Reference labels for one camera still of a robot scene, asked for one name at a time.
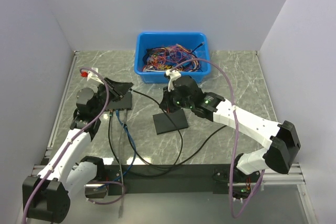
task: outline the blue cable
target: blue cable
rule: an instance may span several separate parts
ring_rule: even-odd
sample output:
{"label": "blue cable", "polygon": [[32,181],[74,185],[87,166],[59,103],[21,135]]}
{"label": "blue cable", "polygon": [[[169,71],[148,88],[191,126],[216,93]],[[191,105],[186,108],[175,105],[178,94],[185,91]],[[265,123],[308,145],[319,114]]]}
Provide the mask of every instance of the blue cable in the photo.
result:
{"label": "blue cable", "polygon": [[[119,110],[116,110],[116,116],[117,116],[117,119],[118,119],[120,125],[121,125],[121,126],[124,125],[123,129],[124,129],[125,132],[127,133],[127,136],[129,137],[129,139],[130,139],[130,141],[131,141],[131,143],[132,143],[134,149],[136,150],[135,142],[134,142],[134,140],[133,140],[133,138],[132,138],[130,132],[128,131],[127,125],[126,125],[126,124],[123,124],[123,123],[121,122],[121,120],[120,120],[120,117],[119,117]],[[123,172],[123,174],[122,174],[123,176],[126,175],[127,172],[132,168],[136,156],[137,156],[137,155],[136,155],[136,153],[134,152],[133,160],[132,160],[130,166],[125,170],[125,172]],[[121,176],[115,178],[113,181],[117,181],[117,180],[119,180],[120,178],[121,178]],[[108,186],[108,185],[109,185],[109,184],[102,185],[102,186],[98,187],[96,190],[98,190],[98,189],[100,189],[100,188],[102,188],[102,187],[104,187],[104,186]]]}

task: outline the table surface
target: table surface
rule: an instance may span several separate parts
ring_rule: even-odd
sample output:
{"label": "table surface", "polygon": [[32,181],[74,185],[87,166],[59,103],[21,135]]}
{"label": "table surface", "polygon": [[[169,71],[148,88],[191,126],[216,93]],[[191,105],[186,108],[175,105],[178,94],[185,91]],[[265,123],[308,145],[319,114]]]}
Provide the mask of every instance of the table surface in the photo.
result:
{"label": "table surface", "polygon": [[[115,199],[108,196],[106,201]],[[85,200],[84,191],[71,199],[62,224],[308,224],[296,186],[265,186],[253,197],[244,213],[233,219],[227,195],[212,193],[127,194],[123,215],[120,203],[99,206]],[[241,208],[234,204],[235,213]],[[49,224],[32,220],[30,224]]]}
{"label": "table surface", "polygon": [[[227,73],[239,107],[269,120],[276,119],[255,51],[212,51],[211,60]],[[161,101],[162,88],[166,84],[143,83],[140,77],[134,73],[133,65],[133,50],[81,51],[77,53],[66,90],[64,105],[58,118],[58,127],[51,142],[53,147],[52,156],[59,149],[69,131],[73,111],[76,108],[77,92],[84,87],[97,89],[96,86],[88,84],[86,79],[80,76],[80,67],[97,67],[99,73],[104,77],[119,82],[133,82],[133,89],[148,94],[159,102]],[[204,78],[204,81],[199,86],[204,92],[211,91],[225,98],[230,98],[228,85],[224,77],[216,69],[213,69],[211,74]],[[136,93],[133,94],[132,99],[133,109],[128,112],[127,124],[137,146],[137,151],[151,163],[173,164],[181,144],[178,133],[156,135],[152,115],[160,113],[161,110],[153,101]],[[185,110],[185,113],[189,128],[181,130],[183,152],[180,160],[184,160],[193,154],[212,132],[222,126],[206,119],[198,118],[189,110]],[[107,114],[101,117],[100,129],[92,143],[83,152],[81,158],[87,155],[97,156],[104,158],[106,164],[111,162],[115,164],[107,137],[108,119]],[[112,142],[114,146],[118,146],[122,128],[117,124],[115,117],[112,125]],[[130,164],[133,151],[125,134],[122,137],[122,144],[120,159],[123,164]],[[226,127],[214,135],[187,164],[230,163],[233,144],[234,130]],[[250,153],[260,148],[261,146],[256,141],[245,135],[240,135],[237,154]],[[142,164],[142,162],[136,160],[135,164]]]}

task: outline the red connector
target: red connector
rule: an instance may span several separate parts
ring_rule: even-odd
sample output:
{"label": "red connector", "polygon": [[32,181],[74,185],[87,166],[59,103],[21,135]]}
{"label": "red connector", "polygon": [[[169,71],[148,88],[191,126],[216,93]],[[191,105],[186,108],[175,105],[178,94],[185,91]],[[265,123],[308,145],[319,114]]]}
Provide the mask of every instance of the red connector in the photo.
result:
{"label": "red connector", "polygon": [[80,76],[85,77],[85,78],[86,78],[88,75],[89,75],[89,74],[88,74],[87,72],[84,72],[84,71],[83,71],[82,73],[80,73]]}

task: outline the black metal bar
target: black metal bar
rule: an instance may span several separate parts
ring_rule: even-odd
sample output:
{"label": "black metal bar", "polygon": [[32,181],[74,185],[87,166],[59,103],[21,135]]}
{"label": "black metal bar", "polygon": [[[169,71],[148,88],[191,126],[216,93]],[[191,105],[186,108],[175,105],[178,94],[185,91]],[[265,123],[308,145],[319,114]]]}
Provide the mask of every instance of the black metal bar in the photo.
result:
{"label": "black metal bar", "polygon": [[[128,173],[124,176],[124,184],[128,194],[205,191],[211,191],[215,194],[228,194],[228,184],[226,181],[228,181],[229,168],[229,164],[181,165],[159,177],[140,177]],[[117,174],[120,174],[118,165],[106,166],[106,171],[110,180],[113,180],[118,177]],[[148,165],[134,165],[132,171],[141,174],[160,172]],[[259,176],[257,173],[251,174],[251,182],[255,183]],[[119,195],[120,193],[120,187],[109,187],[109,195]]]}

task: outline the blue plastic bin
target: blue plastic bin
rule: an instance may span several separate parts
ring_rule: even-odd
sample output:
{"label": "blue plastic bin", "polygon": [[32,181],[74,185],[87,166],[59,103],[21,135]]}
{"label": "blue plastic bin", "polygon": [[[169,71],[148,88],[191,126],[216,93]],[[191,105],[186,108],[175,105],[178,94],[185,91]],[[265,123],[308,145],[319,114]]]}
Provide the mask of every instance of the blue plastic bin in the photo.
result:
{"label": "blue plastic bin", "polygon": [[[164,77],[164,72],[142,72],[144,67],[143,57],[146,49],[153,47],[167,47],[180,44],[187,49],[194,49],[200,43],[205,44],[195,50],[198,58],[210,60],[208,43],[202,33],[184,33],[184,32],[145,32],[138,35],[137,49],[135,51],[134,72],[140,75],[144,83],[168,83]],[[200,62],[201,71],[198,72],[181,72],[181,75],[191,76],[196,82],[201,82],[203,78],[211,72],[210,64]]]}

